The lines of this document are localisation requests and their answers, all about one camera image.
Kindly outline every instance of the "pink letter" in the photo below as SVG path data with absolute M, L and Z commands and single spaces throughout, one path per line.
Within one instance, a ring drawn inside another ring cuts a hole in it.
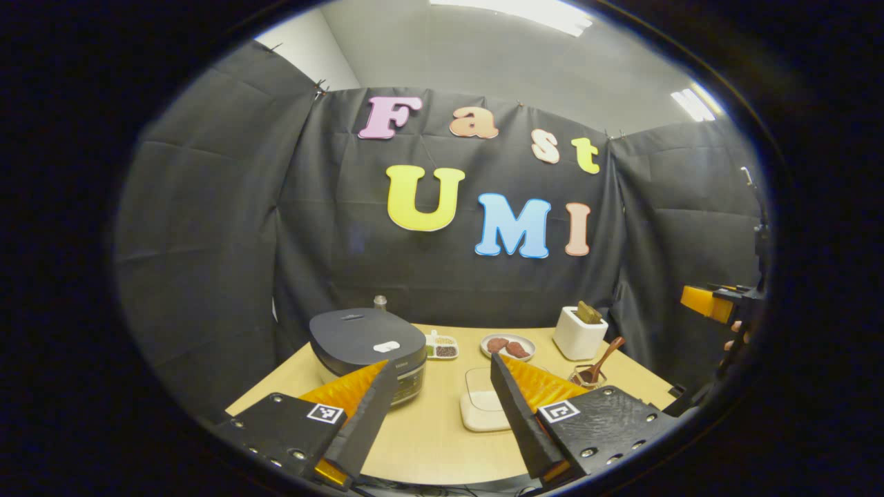
M 416 96 L 372 96 L 371 114 L 369 114 L 369 122 L 365 124 L 365 129 L 359 132 L 360 138 L 381 138 L 389 139 L 396 135 L 396 132 L 390 128 L 390 121 L 395 121 L 396 126 L 403 127 L 405 121 L 408 120 L 408 109 L 411 107 L 415 111 L 423 107 L 423 102 Z M 405 105 L 396 111 L 392 108 L 396 105 Z
M 571 213 L 571 240 L 565 246 L 565 253 L 569 256 L 585 256 L 590 253 L 590 246 L 586 244 L 586 217 L 590 215 L 590 207 L 571 202 L 565 204 L 565 209 Z

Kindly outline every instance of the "white label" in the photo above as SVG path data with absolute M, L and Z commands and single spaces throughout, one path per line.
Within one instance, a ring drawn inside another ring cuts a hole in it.
M 561 401 L 540 408 L 540 414 L 544 415 L 546 421 L 558 423 L 562 419 L 577 416 L 580 411 L 571 402 Z
M 394 340 L 386 341 L 384 343 L 378 343 L 372 348 L 374 348 L 377 352 L 383 354 L 384 352 L 390 352 L 391 350 L 396 350 L 397 348 L 399 348 L 399 342 Z
M 317 404 L 313 410 L 307 414 L 307 417 L 315 419 L 316 421 L 322 421 L 323 423 L 334 424 L 335 421 L 338 421 L 340 413 L 342 412 L 344 412 L 344 410 L 341 408 Z

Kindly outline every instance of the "wooden spoon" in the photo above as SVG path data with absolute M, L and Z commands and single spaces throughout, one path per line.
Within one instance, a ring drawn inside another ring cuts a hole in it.
M 590 383 L 596 383 L 598 381 L 598 374 L 602 371 L 602 363 L 608 358 L 609 355 L 613 354 L 615 350 L 620 348 L 621 345 L 626 343 L 626 339 L 623 337 L 617 337 L 613 339 L 611 345 L 608 346 L 608 350 L 605 351 L 605 354 L 601 359 L 598 360 L 591 368 L 592 371 L 592 381 Z

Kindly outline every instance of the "ceiling light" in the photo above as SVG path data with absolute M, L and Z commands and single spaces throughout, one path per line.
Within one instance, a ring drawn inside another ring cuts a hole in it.
M 711 112 L 709 112 L 709 108 L 703 105 L 703 102 L 697 98 L 697 95 L 689 89 L 685 88 L 682 91 L 676 91 L 672 94 L 672 97 L 678 102 L 681 107 L 686 110 L 690 116 L 697 122 L 706 120 L 706 121 L 714 121 L 715 116 Z
M 533 20 L 572 36 L 592 25 L 589 16 L 560 0 L 430 0 L 430 5 L 454 5 L 503 12 Z
M 707 92 L 697 83 L 690 83 L 690 85 L 694 88 L 694 91 L 697 92 L 697 95 L 699 95 L 700 98 L 702 98 L 703 101 L 706 102 L 706 105 L 712 107 L 713 112 L 715 112 L 716 114 L 724 114 L 721 106 L 718 105 L 718 102 L 715 102 L 715 99 L 713 98 L 713 96 L 709 95 L 709 92 Z

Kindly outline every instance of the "human hand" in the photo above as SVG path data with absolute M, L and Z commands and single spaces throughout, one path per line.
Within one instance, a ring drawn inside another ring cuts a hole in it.
M 743 321 L 735 321 L 734 325 L 730 327 L 730 331 L 737 333 L 740 331 L 740 326 L 743 324 Z M 749 343 L 749 332 L 743 334 L 743 343 Z M 731 347 L 734 346 L 734 341 L 730 340 L 724 344 L 725 350 L 730 350 Z

